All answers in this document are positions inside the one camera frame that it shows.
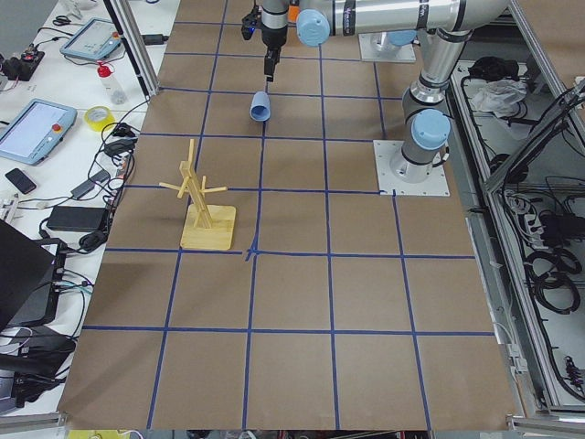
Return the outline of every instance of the blue joint cap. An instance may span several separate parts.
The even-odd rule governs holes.
[[[392,32],[388,32],[390,43],[394,46],[406,46],[414,41],[414,38],[417,37],[416,30],[394,30]]]
[[[304,9],[296,18],[296,35],[305,46],[316,48],[331,33],[327,17],[315,9]]]
[[[414,117],[410,130],[418,146],[427,151],[434,151],[447,142],[451,123],[439,110],[427,109]]]

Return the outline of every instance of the smartphone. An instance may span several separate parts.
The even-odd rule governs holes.
[[[5,174],[8,181],[16,186],[16,188],[23,194],[28,194],[37,188],[37,185],[28,178],[24,172],[15,167],[12,171]]]

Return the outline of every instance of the white desk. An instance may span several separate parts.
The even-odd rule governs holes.
[[[176,9],[180,0],[163,0],[156,4],[147,4],[144,1],[130,2],[136,22],[143,34],[168,35],[171,31],[175,20]],[[85,22],[91,17],[109,18],[105,6],[99,4],[97,7],[83,11]],[[65,14],[60,4],[57,4],[47,19],[44,26],[54,27],[52,19],[54,16]],[[78,27],[65,26],[58,29],[74,33]],[[51,30],[41,30],[35,38],[35,43],[45,41],[55,36],[60,36],[59,32]],[[100,134],[92,131],[83,121],[84,113],[90,107],[96,105],[105,105],[112,109],[112,113],[119,121],[125,112],[135,105],[144,101],[144,96],[140,89],[137,79],[135,78],[132,65],[125,56],[123,59],[114,61],[112,64],[116,68],[115,76],[124,88],[128,101],[120,104],[112,104],[103,89],[96,72],[96,66],[77,66],[65,60],[59,53],[59,48],[64,44],[64,39],[56,42],[48,42],[40,46],[40,50],[46,52],[33,78],[29,82],[19,82],[11,91],[0,93],[0,120],[11,121],[25,105],[33,98],[44,99],[47,101],[58,102],[78,110],[78,117],[75,125],[67,132],[63,142],[60,143],[48,156],[46,160],[37,166],[27,166],[12,160],[0,157],[0,173],[4,175],[14,167],[19,167],[28,174],[33,181],[37,183],[37,189],[26,196],[20,196],[21,199],[27,198],[54,198],[67,196],[69,192],[87,178],[88,168],[91,164],[95,152],[101,144]],[[148,54],[153,62],[154,69],[158,71],[165,53],[165,45],[149,46]],[[112,54],[113,58],[118,58],[122,54],[122,49],[118,49]],[[8,82],[6,88],[10,88],[14,83]],[[140,128],[144,120],[147,106],[146,104],[132,112],[125,121]],[[101,164],[109,165],[108,170],[114,168],[108,160],[101,160]],[[92,174],[98,171],[94,167]],[[14,194],[16,190],[4,178],[0,177],[0,196],[3,194]],[[86,198],[95,194],[94,189]],[[35,207],[34,202],[23,204],[27,207]],[[101,196],[92,201],[76,202],[68,201],[67,205],[78,205],[87,207],[102,207]],[[18,218],[12,221],[12,225],[25,233],[29,238],[37,239],[38,224],[46,218],[50,209],[44,210],[19,210]],[[71,247],[78,247],[77,243],[83,233],[73,232],[50,232],[51,236],[61,238]],[[97,251],[88,255],[76,255],[68,257],[66,267],[82,273],[92,281],[95,280],[100,268],[101,257],[104,246]],[[79,293],[64,294],[58,302],[58,312],[56,319],[48,326],[61,334],[71,334],[78,324],[82,308],[82,299]],[[71,357],[64,365],[69,365]],[[28,403],[23,409],[9,413],[9,415],[41,414],[54,412],[57,409],[63,385],[53,391],[43,393],[34,403]]]

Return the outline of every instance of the red bottle cap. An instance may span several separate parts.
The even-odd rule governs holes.
[[[108,66],[106,66],[103,61],[98,61],[98,75],[100,78],[107,78],[112,74],[112,71]]]

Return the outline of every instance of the computer monitor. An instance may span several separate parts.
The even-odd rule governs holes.
[[[14,227],[0,221],[0,331],[27,299],[45,286],[42,280],[54,258]]]

